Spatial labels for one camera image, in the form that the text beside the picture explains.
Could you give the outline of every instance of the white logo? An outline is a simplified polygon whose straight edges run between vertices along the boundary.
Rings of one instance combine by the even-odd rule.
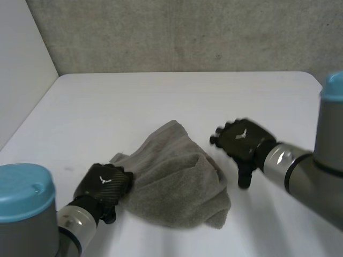
[[[108,182],[111,182],[112,181],[112,179],[110,179],[110,180],[104,180],[104,179],[102,179],[102,177],[100,176],[100,180],[101,180],[101,182],[103,183],[103,184],[105,184],[105,183],[108,183]]]
[[[247,129],[244,130],[243,134],[237,135],[236,139],[245,138],[247,136]]]

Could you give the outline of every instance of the concrete wall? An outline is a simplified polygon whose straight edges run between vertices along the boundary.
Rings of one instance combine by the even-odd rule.
[[[0,149],[57,78],[25,0],[1,0]]]
[[[342,0],[27,0],[59,74],[343,69]]]

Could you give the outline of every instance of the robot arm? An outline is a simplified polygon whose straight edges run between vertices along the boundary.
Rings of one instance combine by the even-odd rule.
[[[314,152],[277,142],[247,119],[218,127],[210,143],[237,163],[240,188],[250,186],[251,174],[259,168],[269,180],[343,230],[343,72],[328,76],[321,98]]]
[[[77,187],[74,200],[57,213],[59,257],[81,256],[99,220],[112,224],[115,206],[129,192],[133,174],[112,164],[94,164]]]

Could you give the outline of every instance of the gray wall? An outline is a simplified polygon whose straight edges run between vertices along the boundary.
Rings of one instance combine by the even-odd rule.
[[[342,0],[27,0],[59,74],[343,69]]]

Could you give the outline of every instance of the white wall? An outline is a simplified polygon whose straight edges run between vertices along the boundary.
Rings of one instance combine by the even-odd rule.
[[[0,0],[0,149],[57,78],[25,0]]]

